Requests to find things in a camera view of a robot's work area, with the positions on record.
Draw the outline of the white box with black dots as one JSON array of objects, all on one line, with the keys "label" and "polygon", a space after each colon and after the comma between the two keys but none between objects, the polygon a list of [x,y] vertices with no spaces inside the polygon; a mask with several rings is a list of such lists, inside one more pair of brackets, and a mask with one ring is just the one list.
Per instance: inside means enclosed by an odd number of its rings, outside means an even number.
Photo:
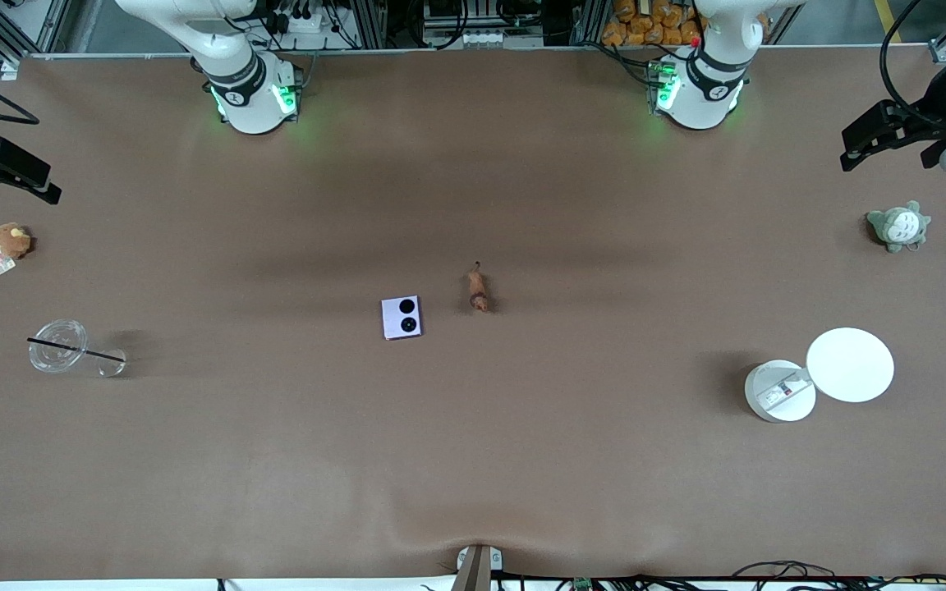
[{"label": "white box with black dots", "polygon": [[417,295],[380,301],[383,337],[387,341],[423,336],[420,297]]}]

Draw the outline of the brown lion statue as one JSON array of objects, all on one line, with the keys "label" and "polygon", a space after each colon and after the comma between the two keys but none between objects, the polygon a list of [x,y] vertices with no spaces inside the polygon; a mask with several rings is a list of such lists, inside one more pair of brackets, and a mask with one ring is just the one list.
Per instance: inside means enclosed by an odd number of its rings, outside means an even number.
[{"label": "brown lion statue", "polygon": [[480,267],[480,261],[475,261],[472,268],[466,273],[469,291],[468,300],[473,310],[480,311],[480,313],[488,313],[489,297],[487,293],[487,281]]}]

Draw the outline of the brown plush toy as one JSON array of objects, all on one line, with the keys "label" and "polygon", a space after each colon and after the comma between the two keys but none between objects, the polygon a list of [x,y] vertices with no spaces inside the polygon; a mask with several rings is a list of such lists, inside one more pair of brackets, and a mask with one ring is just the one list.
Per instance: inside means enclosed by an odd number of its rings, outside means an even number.
[{"label": "brown plush toy", "polygon": [[19,259],[23,259],[34,250],[36,240],[29,234],[29,229],[19,223],[0,225],[0,276],[10,272]]}]

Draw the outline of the grey totoro plush toy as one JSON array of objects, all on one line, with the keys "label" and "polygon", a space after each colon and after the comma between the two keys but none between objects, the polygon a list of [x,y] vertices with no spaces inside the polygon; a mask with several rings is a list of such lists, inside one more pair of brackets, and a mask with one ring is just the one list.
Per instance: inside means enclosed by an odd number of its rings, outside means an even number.
[{"label": "grey totoro plush toy", "polygon": [[885,212],[871,210],[865,214],[865,221],[870,224],[879,243],[884,244],[890,254],[896,254],[902,250],[918,251],[926,243],[926,232],[932,218],[922,213],[919,202],[909,199],[906,205]]}]

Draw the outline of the clear plastic cup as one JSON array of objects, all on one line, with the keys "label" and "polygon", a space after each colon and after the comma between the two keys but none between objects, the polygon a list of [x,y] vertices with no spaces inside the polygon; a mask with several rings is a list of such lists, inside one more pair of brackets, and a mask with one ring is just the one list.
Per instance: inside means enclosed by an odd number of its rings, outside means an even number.
[{"label": "clear plastic cup", "polygon": [[42,326],[32,337],[45,341],[57,341],[76,347],[83,347],[92,351],[104,352],[125,358],[126,363],[119,364],[112,360],[103,360],[89,355],[82,355],[68,350],[61,350],[48,346],[29,344],[29,359],[31,366],[41,373],[52,375],[72,375],[83,378],[116,378],[120,377],[128,365],[126,353],[119,349],[112,349],[108,345],[95,341],[90,330],[76,321],[76,319],[61,318]]}]

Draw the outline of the black drinking straw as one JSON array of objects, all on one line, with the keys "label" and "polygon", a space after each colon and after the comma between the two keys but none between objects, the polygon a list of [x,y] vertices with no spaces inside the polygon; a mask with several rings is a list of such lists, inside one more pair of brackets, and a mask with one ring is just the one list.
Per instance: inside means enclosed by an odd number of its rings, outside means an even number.
[{"label": "black drinking straw", "polygon": [[75,353],[81,353],[82,355],[93,356],[94,358],[99,358],[103,360],[112,360],[113,362],[119,363],[119,364],[126,363],[125,358],[120,358],[120,356],[117,356],[117,355],[109,355],[108,353],[92,351],[83,347],[76,347],[76,346],[71,346],[67,344],[57,343],[57,341],[45,341],[42,339],[36,339],[36,337],[27,337],[26,341],[28,341],[31,344],[48,346],[48,347],[53,347],[53,348],[57,348],[61,350],[68,350]]}]

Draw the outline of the white round lid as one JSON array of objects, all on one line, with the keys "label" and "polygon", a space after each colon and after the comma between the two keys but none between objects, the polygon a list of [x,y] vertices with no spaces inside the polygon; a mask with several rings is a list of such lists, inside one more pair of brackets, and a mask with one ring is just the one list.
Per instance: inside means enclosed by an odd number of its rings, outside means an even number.
[{"label": "white round lid", "polygon": [[875,334],[856,327],[838,327],[812,341],[805,369],[817,389],[831,399],[863,403],[889,389],[896,363]]}]

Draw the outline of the orange plush toys pile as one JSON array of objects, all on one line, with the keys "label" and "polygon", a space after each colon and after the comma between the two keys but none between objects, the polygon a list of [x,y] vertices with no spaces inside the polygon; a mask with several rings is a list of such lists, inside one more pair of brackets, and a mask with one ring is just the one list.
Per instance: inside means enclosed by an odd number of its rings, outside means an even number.
[{"label": "orange plush toys pile", "polygon": [[605,46],[695,46],[709,20],[693,0],[609,0],[600,43]]}]

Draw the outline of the white round container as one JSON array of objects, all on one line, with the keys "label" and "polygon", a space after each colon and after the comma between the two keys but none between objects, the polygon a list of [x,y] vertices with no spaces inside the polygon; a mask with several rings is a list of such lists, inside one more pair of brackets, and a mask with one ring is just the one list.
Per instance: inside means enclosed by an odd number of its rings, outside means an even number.
[{"label": "white round container", "polygon": [[759,418],[774,424],[806,419],[817,403],[807,370],[791,360],[769,360],[746,377],[746,401]]}]

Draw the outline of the white power strip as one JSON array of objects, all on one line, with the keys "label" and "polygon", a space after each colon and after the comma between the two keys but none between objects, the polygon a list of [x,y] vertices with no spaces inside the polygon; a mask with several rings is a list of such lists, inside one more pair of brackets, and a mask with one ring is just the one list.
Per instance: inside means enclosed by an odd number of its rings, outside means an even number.
[{"label": "white power strip", "polygon": [[338,18],[328,15],[323,5],[293,3],[279,5],[267,16],[268,30],[273,34],[326,34],[339,31]]}]

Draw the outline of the brown table cover mat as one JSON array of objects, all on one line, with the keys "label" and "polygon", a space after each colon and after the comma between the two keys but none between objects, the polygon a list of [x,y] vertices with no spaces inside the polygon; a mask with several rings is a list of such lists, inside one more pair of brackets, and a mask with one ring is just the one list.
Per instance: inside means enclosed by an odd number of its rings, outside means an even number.
[{"label": "brown table cover mat", "polygon": [[[0,90],[62,187],[0,186],[36,240],[0,276],[0,580],[431,576],[473,543],[529,575],[946,575],[946,173],[841,171],[869,48],[765,50],[706,132],[594,50],[327,55],[263,137],[181,57]],[[926,243],[890,254],[865,214],[909,199]],[[412,295],[423,336],[387,341]],[[120,377],[31,366],[61,318]],[[759,418],[747,375],[838,327],[889,389]]]}]

